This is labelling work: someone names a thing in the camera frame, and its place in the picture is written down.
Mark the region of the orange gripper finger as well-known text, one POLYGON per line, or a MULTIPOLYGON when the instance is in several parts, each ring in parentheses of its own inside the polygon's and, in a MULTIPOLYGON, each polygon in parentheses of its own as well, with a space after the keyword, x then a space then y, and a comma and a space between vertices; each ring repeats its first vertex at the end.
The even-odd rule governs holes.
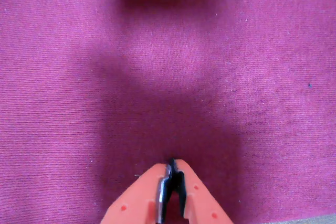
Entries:
POLYGON ((189 223, 232 223, 220 204, 209 192, 190 165, 182 159, 169 161, 171 174, 167 185, 167 198, 177 192, 181 216, 189 223))
POLYGON ((165 175, 165 164, 152 166, 114 201, 101 223, 156 223, 158 187, 165 175))

